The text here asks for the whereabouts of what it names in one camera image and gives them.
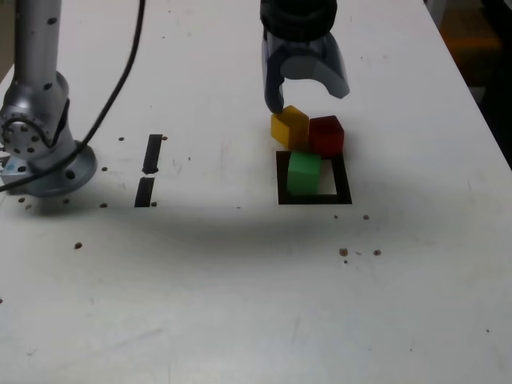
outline yellow cube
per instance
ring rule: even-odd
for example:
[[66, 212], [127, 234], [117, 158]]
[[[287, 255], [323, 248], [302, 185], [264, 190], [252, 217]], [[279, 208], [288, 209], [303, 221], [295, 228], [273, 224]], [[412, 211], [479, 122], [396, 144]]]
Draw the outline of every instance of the yellow cube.
[[272, 115], [272, 137], [288, 150], [306, 150], [310, 118], [295, 108], [288, 106], [282, 114]]

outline green cube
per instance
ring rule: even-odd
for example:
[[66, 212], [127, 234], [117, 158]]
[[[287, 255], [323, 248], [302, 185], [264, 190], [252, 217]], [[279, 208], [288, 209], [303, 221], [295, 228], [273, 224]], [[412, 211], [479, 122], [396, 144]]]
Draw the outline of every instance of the green cube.
[[317, 194], [321, 166], [322, 157], [318, 154], [292, 152], [288, 165], [288, 192], [293, 196]]

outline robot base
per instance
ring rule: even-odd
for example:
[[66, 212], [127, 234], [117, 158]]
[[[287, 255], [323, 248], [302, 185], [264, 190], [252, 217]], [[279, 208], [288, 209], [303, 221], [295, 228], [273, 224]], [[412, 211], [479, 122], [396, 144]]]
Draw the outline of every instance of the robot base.
[[[44, 178], [10, 190], [9, 194], [29, 194], [37, 198], [67, 194], [84, 186], [93, 177], [97, 166], [94, 152], [87, 146], [68, 166]], [[31, 175], [24, 160], [11, 156], [0, 177], [7, 184]]]

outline red cube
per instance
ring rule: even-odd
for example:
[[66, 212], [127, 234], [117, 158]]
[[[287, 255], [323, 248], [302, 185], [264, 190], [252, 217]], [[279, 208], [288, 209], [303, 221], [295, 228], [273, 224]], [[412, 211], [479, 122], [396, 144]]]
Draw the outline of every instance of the red cube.
[[343, 152], [345, 131], [336, 116], [310, 120], [310, 148], [321, 156], [338, 156]]

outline black square outline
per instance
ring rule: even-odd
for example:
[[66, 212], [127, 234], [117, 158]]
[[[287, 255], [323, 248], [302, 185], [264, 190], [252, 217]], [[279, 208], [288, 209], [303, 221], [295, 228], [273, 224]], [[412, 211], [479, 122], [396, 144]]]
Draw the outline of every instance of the black square outline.
[[330, 160], [333, 166], [334, 184], [336, 194], [316, 194], [314, 196], [292, 196], [286, 190], [288, 183], [288, 165], [291, 152], [279, 150], [275, 153], [276, 168], [278, 172], [278, 200], [279, 205], [325, 205], [325, 204], [352, 204], [349, 181], [346, 176], [345, 160], [343, 155], [322, 157]]

